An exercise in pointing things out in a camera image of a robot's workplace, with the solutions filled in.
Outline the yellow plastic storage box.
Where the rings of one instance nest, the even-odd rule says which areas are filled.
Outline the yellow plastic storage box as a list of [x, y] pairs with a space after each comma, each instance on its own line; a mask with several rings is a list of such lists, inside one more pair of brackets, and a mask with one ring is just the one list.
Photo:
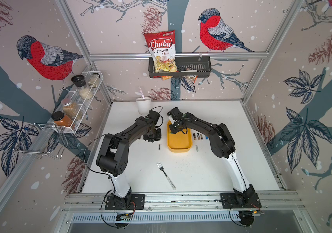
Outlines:
[[192, 133], [189, 128], [184, 131], [180, 131], [177, 134], [173, 134], [169, 128], [172, 125], [171, 121], [167, 123], [167, 146], [171, 152], [180, 153], [188, 152], [192, 145]]

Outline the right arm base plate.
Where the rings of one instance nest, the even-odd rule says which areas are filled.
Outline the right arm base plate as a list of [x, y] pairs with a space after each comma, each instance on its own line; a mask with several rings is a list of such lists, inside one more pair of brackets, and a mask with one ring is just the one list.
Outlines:
[[262, 208], [261, 201], [257, 193], [251, 196], [241, 193], [221, 193], [220, 202], [224, 209], [245, 209], [245, 208]]

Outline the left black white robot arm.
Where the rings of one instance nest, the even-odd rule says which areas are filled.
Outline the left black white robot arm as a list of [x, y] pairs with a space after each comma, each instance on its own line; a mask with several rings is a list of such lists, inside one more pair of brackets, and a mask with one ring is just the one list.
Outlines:
[[104, 174], [109, 175], [113, 184], [111, 200], [118, 208], [125, 209], [132, 204], [132, 189], [124, 174], [130, 145], [142, 136], [148, 142], [159, 141], [162, 138], [162, 130], [156, 125], [159, 119], [164, 122], [159, 113], [150, 111], [147, 116], [137, 118], [135, 123], [124, 131], [106, 134], [103, 138], [96, 165]]

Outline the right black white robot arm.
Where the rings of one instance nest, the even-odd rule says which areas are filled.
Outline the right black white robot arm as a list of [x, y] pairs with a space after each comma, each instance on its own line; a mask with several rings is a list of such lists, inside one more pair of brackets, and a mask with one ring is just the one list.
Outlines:
[[172, 125], [171, 133], [176, 134], [184, 129], [192, 129], [208, 137], [211, 151], [226, 164], [233, 183], [233, 192], [221, 193], [220, 202], [224, 209], [262, 207], [259, 196], [253, 185], [245, 177], [237, 160], [235, 141], [227, 126], [201, 120], [191, 113], [183, 114], [177, 107], [167, 113]]

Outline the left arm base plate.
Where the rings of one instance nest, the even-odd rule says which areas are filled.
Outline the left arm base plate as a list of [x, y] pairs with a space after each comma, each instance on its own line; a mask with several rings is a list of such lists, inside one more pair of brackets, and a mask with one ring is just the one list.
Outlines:
[[144, 203], [144, 194], [130, 194], [124, 198], [110, 194], [104, 201], [105, 210], [143, 210]]

